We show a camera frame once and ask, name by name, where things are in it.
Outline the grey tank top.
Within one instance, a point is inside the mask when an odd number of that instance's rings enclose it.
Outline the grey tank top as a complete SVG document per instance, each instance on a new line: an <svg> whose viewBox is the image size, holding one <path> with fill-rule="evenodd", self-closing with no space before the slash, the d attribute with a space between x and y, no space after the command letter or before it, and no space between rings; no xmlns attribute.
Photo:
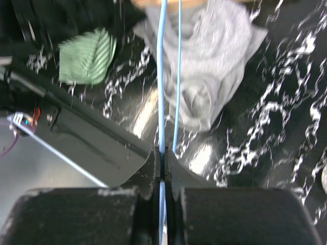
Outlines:
<svg viewBox="0 0 327 245"><path fill-rule="evenodd" d="M233 1L168 12L162 61L170 117L189 131L210 130L267 33L251 22L244 5Z"/></svg>

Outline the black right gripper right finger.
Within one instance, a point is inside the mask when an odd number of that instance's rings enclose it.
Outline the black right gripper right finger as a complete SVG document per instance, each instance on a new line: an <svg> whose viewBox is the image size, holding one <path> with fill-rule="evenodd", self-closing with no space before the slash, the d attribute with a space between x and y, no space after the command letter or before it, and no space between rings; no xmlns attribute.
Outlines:
<svg viewBox="0 0 327 245"><path fill-rule="evenodd" d="M168 244L321 244L290 191L219 188L165 151Z"/></svg>

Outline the blue wire hanger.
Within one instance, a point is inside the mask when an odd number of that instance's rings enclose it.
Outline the blue wire hanger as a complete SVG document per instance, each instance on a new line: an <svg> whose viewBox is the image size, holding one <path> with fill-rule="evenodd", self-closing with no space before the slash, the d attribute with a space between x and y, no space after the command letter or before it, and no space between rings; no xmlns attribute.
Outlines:
<svg viewBox="0 0 327 245"><path fill-rule="evenodd" d="M182 1L178 1L178 88L180 88L180 65L181 65L181 8ZM165 113L164 113L164 79L163 79L163 38L165 32L166 13L168 9L168 1L161 1L160 17L158 24L158 34L156 42L157 55L157 91L158 91L158 144L160 157L160 184L159 184L159 244L163 244L164 226L166 220L166 188L164 183L165 174ZM177 107L180 102L180 91L177 92ZM178 135L178 119L179 109L176 108L176 120L174 130L174 151L176 150L176 142Z"/></svg>

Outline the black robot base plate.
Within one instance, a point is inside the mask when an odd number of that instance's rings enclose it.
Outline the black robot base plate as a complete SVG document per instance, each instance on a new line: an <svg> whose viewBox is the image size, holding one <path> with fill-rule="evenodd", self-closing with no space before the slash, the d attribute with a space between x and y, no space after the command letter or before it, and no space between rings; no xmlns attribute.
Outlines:
<svg viewBox="0 0 327 245"><path fill-rule="evenodd" d="M9 121L103 187L142 185L155 173L151 147L30 70L1 68L19 108Z"/></svg>

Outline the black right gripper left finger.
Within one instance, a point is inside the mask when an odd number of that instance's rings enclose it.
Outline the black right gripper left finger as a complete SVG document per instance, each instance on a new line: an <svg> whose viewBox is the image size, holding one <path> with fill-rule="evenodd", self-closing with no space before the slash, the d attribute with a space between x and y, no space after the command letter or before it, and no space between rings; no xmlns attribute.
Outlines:
<svg viewBox="0 0 327 245"><path fill-rule="evenodd" d="M43 188L23 194L1 244L158 244L159 151L119 187Z"/></svg>

